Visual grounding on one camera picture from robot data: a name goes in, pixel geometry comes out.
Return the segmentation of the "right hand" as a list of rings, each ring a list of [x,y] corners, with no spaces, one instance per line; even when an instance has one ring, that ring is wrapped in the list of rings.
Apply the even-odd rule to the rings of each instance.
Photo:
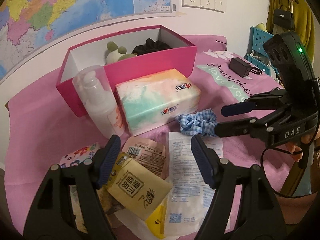
[[[315,143],[315,152],[319,151],[319,131],[316,135],[304,135],[301,137],[301,142],[304,144],[308,144],[310,142]],[[296,142],[287,142],[285,144],[286,149],[293,155],[293,159],[295,162],[299,162],[302,159],[302,149],[297,145]]]

